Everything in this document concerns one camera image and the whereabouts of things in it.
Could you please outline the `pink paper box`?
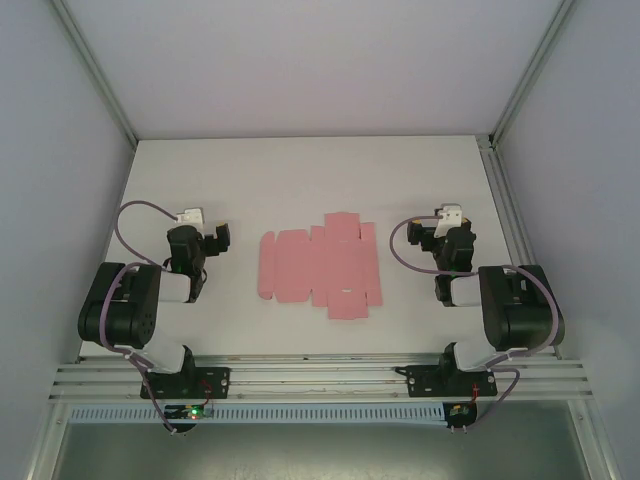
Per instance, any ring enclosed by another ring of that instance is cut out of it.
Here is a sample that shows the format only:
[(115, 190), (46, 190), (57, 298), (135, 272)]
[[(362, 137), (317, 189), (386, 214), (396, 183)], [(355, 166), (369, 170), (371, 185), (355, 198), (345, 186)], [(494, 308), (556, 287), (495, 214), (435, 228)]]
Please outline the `pink paper box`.
[(357, 213), (324, 216), (322, 226), (265, 233), (259, 246), (258, 295), (309, 301), (331, 320), (357, 320), (383, 305), (376, 226)]

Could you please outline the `right circuit board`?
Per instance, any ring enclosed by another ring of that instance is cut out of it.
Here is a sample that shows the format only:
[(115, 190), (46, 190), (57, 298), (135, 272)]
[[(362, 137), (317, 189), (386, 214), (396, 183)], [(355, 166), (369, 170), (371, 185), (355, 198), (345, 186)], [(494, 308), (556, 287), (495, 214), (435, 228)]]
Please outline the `right circuit board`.
[(478, 408), (475, 402), (445, 403), (444, 409), (447, 428), (452, 433), (467, 433), (478, 418)]

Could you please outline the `left circuit board green light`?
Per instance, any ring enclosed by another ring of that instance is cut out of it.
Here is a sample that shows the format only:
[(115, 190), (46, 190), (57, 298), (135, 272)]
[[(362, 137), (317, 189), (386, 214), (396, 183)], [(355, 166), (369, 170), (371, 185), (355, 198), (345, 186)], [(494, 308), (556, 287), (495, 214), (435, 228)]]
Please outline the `left circuit board green light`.
[(212, 416), (213, 405), (208, 404), (168, 404), (163, 407), (165, 418), (174, 430), (174, 434), (186, 434), (194, 429), (198, 422)]

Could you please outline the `aluminium table side rail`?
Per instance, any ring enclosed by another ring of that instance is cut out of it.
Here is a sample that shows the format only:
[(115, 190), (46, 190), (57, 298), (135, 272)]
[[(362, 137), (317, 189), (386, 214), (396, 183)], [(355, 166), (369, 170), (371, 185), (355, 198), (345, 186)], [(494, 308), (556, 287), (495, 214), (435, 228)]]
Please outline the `aluminium table side rail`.
[(484, 330), (497, 358), (532, 356), (560, 342), (564, 335), (561, 314), (539, 265), (527, 243), (515, 195), (497, 149), (487, 135), (476, 138), (496, 211), (513, 265), (478, 269)]

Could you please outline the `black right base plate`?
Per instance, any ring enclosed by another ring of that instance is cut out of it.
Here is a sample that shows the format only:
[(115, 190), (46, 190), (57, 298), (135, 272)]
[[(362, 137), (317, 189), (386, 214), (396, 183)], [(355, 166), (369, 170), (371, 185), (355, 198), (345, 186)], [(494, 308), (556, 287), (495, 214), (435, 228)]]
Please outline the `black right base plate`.
[(395, 367), (394, 372), (406, 380), (408, 395), (412, 398), (471, 398), (495, 397), (497, 384), (487, 371), (465, 372), (446, 370), (436, 365), (408, 365)]

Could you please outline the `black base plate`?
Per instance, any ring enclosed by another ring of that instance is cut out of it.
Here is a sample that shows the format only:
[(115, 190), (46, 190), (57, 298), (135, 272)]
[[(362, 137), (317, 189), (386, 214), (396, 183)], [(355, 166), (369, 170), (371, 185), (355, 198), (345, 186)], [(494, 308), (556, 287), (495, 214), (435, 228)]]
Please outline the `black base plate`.
[(228, 396), (230, 369), (194, 367), (173, 374), (148, 373), (146, 379), (155, 399), (220, 400)]
[(465, 372), (446, 370), (436, 365), (408, 365), (395, 367), (394, 372), (406, 380), (408, 395), (412, 398), (471, 398), (495, 397), (497, 384), (487, 371)]

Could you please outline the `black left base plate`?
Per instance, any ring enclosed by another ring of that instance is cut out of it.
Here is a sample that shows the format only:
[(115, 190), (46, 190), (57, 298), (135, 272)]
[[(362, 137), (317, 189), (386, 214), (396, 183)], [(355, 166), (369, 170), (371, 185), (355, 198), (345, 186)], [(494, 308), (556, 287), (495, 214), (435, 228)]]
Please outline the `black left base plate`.
[(173, 374), (148, 373), (146, 379), (155, 399), (220, 400), (228, 396), (230, 369), (194, 367)]

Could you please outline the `aluminium frame post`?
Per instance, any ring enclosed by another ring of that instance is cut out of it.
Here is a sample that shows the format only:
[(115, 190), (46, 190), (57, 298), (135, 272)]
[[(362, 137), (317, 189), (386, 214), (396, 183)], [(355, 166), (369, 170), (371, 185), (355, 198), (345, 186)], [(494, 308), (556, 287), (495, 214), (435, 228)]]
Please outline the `aluminium frame post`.
[(67, 0), (45, 0), (51, 7), (52, 13), (66, 35), (72, 51), (76, 54), (85, 69), (97, 95), (106, 110), (126, 138), (133, 150), (136, 150), (139, 139), (134, 128), (118, 100), (111, 84), (101, 67), (97, 56), (82, 31)]
[(550, 22), (489, 135), (490, 144), (494, 149), (498, 148), (508, 134), (580, 3), (581, 0), (559, 1)]

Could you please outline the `aluminium mounting rail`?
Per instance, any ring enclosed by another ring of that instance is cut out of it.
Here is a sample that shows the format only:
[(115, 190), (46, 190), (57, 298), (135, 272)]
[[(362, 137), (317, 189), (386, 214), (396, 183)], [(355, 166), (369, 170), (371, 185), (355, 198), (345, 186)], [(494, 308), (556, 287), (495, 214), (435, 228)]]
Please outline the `aluminium mounting rail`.
[[(395, 368), (434, 364), (434, 354), (199, 356), (197, 364), (230, 370), (230, 403), (407, 402), (406, 379)], [(551, 350), (517, 358), (521, 378), (512, 401), (564, 401), (593, 396), (579, 360)], [(141, 379), (124, 359), (88, 357), (58, 367), (49, 398), (68, 403), (140, 402)]]

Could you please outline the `aluminium frame leg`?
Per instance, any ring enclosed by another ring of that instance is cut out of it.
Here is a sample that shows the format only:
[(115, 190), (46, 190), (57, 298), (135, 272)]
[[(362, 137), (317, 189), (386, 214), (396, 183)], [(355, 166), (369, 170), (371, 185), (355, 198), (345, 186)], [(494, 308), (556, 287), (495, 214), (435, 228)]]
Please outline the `aluminium frame leg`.
[(25, 480), (52, 480), (69, 422), (71, 407), (68, 403), (55, 403), (47, 407), (44, 423), (28, 465)]
[(571, 418), (590, 480), (622, 480), (594, 400), (569, 400)]

